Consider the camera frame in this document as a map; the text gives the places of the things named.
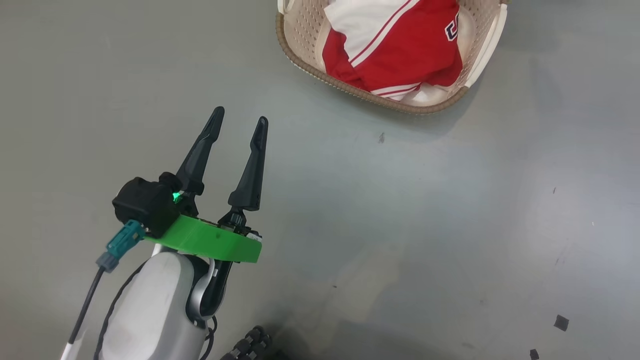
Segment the white basket handle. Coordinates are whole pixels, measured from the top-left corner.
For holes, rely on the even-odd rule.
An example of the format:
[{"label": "white basket handle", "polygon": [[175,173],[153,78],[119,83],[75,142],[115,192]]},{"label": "white basket handle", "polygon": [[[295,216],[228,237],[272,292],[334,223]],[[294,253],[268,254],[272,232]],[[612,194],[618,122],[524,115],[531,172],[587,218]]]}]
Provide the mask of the white basket handle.
[{"label": "white basket handle", "polygon": [[278,0],[278,11],[285,15],[293,6],[294,0]]},{"label": "white basket handle", "polygon": [[489,63],[489,59],[493,55],[495,48],[498,46],[498,41],[500,40],[500,36],[502,36],[502,30],[504,30],[504,24],[506,23],[506,21],[507,4],[502,4],[500,6],[498,18],[494,21],[492,29],[490,30],[492,34],[490,37],[487,37],[480,50],[478,59],[476,59],[476,63],[471,70],[471,74],[469,74],[467,82],[465,83],[466,87],[470,88],[471,85],[473,85],[476,80],[478,80],[480,74],[482,74],[482,71],[484,71],[486,64]]}]

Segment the dark floor stain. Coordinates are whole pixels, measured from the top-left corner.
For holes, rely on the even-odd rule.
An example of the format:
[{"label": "dark floor stain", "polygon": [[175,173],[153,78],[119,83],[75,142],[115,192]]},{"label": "dark floor stain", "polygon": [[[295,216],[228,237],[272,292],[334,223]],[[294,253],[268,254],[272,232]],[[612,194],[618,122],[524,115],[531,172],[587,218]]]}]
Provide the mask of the dark floor stain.
[{"label": "dark floor stain", "polygon": [[556,317],[556,323],[554,324],[554,326],[562,331],[566,331],[567,328],[569,328],[569,319],[558,315]]}]

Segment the gray floor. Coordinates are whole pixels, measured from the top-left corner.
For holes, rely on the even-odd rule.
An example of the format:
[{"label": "gray floor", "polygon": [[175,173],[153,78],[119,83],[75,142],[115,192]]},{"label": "gray floor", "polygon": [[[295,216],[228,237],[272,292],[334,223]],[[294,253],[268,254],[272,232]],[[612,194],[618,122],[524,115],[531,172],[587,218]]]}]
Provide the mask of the gray floor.
[{"label": "gray floor", "polygon": [[[210,359],[256,323],[301,360],[637,358],[638,13],[515,1],[476,87],[414,118],[291,65],[275,1],[0,1],[0,358],[59,356],[111,199],[176,170],[217,105],[203,217],[226,212],[260,115],[271,132],[264,252],[235,266]],[[84,358],[150,249],[104,278]]]}]

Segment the beige woven basket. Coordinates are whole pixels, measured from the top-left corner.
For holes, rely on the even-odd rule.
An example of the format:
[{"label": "beige woven basket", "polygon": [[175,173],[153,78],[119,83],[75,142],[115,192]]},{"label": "beige woven basket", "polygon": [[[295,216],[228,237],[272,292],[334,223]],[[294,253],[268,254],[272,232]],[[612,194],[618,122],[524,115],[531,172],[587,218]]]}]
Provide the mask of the beige woven basket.
[{"label": "beige woven basket", "polygon": [[469,45],[464,67],[456,83],[449,88],[446,100],[429,106],[415,106],[373,95],[332,78],[324,71],[321,41],[330,24],[324,16],[328,0],[278,0],[276,18],[278,41],[287,57],[306,73],[351,95],[386,108],[426,115],[442,111],[458,102],[476,82],[500,40],[507,17],[506,0],[458,0],[473,18],[475,36]]}]

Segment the green plastic strip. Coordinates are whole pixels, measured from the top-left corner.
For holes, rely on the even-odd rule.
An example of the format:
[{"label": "green plastic strip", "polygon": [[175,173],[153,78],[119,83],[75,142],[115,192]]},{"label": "green plastic strip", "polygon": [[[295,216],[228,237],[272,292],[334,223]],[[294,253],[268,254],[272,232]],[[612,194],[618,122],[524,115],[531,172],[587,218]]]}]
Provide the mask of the green plastic strip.
[{"label": "green plastic strip", "polygon": [[238,263],[256,263],[262,243],[181,215],[161,239],[145,239],[187,254]]}]

